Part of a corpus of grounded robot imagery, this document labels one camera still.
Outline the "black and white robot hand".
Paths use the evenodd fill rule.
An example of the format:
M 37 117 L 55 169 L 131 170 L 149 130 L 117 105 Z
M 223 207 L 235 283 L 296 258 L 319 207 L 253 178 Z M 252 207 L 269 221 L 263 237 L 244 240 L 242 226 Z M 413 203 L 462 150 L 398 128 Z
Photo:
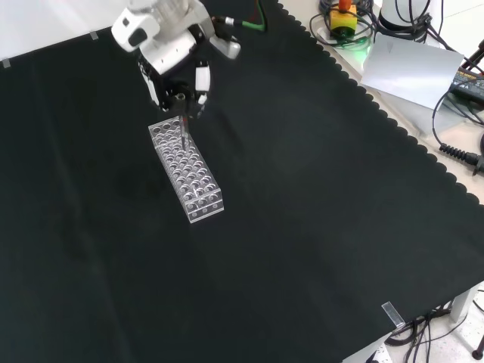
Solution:
M 210 44 L 229 60 L 240 53 L 238 39 L 222 30 L 222 24 L 223 19 L 213 19 L 215 35 L 211 38 L 201 25 L 194 24 L 169 42 L 153 40 L 141 49 L 138 66 L 159 110 L 183 110 L 189 119 L 200 117 L 212 85 L 209 61 L 200 50 Z

